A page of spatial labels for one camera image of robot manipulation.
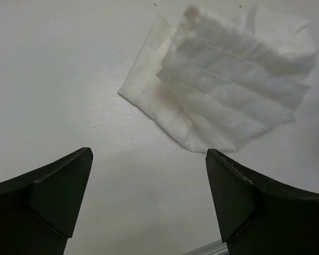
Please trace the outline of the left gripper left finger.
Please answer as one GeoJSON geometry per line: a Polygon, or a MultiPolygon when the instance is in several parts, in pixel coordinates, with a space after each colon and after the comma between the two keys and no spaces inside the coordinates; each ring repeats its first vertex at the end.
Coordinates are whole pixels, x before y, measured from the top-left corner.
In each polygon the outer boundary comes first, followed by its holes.
{"type": "Polygon", "coordinates": [[[73,236],[93,152],[83,147],[0,183],[0,254],[63,254],[73,236]]]}

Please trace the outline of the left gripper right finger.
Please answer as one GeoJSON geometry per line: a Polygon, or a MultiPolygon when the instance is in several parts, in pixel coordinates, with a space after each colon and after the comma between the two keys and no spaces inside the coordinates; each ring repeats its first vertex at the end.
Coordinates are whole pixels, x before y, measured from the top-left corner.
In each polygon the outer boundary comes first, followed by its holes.
{"type": "Polygon", "coordinates": [[[206,169],[230,254],[319,254],[319,194],[286,185],[210,149],[206,169]]]}

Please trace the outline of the white pleated skirt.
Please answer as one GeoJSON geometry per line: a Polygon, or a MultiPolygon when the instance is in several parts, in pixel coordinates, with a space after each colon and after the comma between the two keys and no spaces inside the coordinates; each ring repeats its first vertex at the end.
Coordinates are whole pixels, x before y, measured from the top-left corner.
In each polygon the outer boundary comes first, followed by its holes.
{"type": "Polygon", "coordinates": [[[158,16],[118,93],[189,151],[237,151],[295,120],[317,60],[309,25],[259,6],[158,16]]]}

